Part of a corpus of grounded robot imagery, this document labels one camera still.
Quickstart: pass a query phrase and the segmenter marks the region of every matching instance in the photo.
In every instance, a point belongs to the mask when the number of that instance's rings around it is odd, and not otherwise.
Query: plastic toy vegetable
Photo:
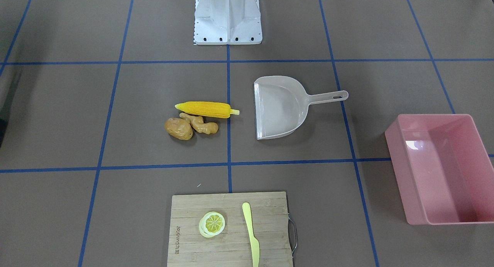
[[[218,131],[218,125],[216,123],[204,123],[203,117],[191,116],[186,113],[180,113],[180,117],[190,123],[192,127],[199,133],[205,133],[209,135],[214,134]]]
[[[206,238],[215,237],[225,228],[226,221],[218,212],[207,212],[199,221],[199,233]]]
[[[164,123],[164,128],[168,134],[176,137],[177,139],[188,140],[194,134],[192,127],[190,127],[190,123],[181,118],[169,118]]]
[[[240,114],[239,110],[233,110],[227,103],[220,102],[189,101],[177,104],[175,108],[187,114],[212,118],[229,118],[230,114]]]

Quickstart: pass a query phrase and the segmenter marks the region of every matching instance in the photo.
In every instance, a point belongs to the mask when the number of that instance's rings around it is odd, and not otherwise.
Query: dustpan handle
[[[333,91],[332,93],[321,93],[319,95],[309,95],[310,104],[321,104],[328,102],[344,101],[348,99],[347,91]]]

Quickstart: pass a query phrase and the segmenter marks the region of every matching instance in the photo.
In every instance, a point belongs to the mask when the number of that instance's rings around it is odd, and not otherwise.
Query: ginger root
[[[192,127],[190,127],[190,123],[181,118],[169,118],[164,123],[164,128],[168,134],[176,137],[177,139],[188,140],[194,134]]]
[[[194,129],[199,133],[205,133],[209,135],[214,134],[218,131],[218,125],[216,123],[204,123],[203,117],[191,116],[186,113],[180,113],[179,116],[190,123],[192,127],[194,127]]]

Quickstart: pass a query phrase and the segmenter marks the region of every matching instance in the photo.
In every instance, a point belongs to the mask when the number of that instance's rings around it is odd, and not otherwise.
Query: potato
[[[194,134],[190,123],[181,118],[169,118],[164,123],[164,128],[168,134],[176,137],[177,139],[188,140],[191,139]]]

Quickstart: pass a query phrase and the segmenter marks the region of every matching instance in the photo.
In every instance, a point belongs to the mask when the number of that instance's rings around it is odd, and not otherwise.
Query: cutting board
[[[175,195],[171,201],[168,267],[252,267],[242,203],[252,209],[254,235],[261,248],[259,267],[293,267],[285,192]],[[209,211],[226,219],[223,232],[199,234]]]

